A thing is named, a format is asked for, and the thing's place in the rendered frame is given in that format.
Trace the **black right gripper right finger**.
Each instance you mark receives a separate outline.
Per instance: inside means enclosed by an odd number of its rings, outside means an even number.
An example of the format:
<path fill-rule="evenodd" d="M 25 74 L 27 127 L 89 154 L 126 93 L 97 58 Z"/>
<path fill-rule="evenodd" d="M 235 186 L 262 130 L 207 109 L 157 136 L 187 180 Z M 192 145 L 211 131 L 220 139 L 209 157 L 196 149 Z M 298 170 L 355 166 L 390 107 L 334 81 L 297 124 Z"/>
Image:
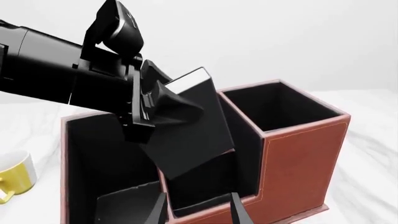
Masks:
<path fill-rule="evenodd" d="M 233 224 L 254 224 L 236 192 L 231 192 L 230 210 Z"/>

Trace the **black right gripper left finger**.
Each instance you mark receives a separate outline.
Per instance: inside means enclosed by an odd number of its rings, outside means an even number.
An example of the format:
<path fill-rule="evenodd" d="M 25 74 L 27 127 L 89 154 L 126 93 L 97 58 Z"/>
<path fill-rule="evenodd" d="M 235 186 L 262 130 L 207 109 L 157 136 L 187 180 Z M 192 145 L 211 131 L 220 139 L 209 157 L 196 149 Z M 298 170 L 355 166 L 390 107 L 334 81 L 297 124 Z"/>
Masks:
<path fill-rule="evenodd" d="M 144 224 L 165 224 L 167 219 L 167 194 L 159 194 L 157 201 Z"/>

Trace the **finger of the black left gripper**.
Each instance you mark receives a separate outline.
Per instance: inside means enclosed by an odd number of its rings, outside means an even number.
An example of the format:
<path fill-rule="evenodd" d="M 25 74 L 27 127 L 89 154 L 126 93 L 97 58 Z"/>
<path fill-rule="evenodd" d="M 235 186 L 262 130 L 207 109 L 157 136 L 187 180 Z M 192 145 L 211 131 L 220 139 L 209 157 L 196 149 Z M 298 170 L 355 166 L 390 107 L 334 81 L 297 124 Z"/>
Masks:
<path fill-rule="evenodd" d="M 152 91 L 157 82 L 166 84 L 171 82 L 172 78 L 167 76 L 161 69 L 159 69 L 153 61 L 145 59 L 141 67 L 141 90 L 143 94 Z"/>
<path fill-rule="evenodd" d="M 160 81 L 144 82 L 141 94 L 141 125 L 149 127 L 199 126 L 206 121 L 206 83 L 184 90 Z"/>

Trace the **black book with white pages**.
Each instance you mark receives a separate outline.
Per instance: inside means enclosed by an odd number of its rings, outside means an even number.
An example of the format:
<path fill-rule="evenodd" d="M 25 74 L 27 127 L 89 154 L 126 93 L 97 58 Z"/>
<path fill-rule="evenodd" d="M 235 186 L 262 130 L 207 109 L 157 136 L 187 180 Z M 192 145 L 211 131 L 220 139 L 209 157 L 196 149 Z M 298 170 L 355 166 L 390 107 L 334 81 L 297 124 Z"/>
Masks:
<path fill-rule="evenodd" d="M 211 76 L 200 67 L 166 87 L 184 90 L 206 83 L 206 121 L 199 126 L 155 127 L 144 152 L 168 179 L 174 179 L 233 148 L 233 140 Z"/>

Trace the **red-brown desk caddy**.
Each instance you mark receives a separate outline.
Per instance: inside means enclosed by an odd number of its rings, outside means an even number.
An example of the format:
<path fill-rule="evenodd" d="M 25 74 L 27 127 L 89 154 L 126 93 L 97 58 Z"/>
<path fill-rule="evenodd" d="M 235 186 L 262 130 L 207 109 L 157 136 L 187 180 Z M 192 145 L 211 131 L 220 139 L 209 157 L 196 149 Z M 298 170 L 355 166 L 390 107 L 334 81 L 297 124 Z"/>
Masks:
<path fill-rule="evenodd" d="M 287 224 L 326 210 L 325 195 L 351 119 L 281 80 L 218 92 L 234 147 L 180 177 L 124 140 L 110 113 L 62 125 L 60 224 L 233 224 L 237 193 L 254 224 Z"/>

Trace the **yellow and white mug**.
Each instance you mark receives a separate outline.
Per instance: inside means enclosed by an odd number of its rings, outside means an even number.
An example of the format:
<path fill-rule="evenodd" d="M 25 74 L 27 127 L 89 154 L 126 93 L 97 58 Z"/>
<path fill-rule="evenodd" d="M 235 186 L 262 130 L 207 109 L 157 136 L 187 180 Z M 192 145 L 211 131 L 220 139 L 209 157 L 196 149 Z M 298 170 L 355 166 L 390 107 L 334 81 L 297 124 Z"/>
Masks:
<path fill-rule="evenodd" d="M 37 182 L 32 156 L 27 151 L 0 154 L 0 205 L 28 192 Z"/>

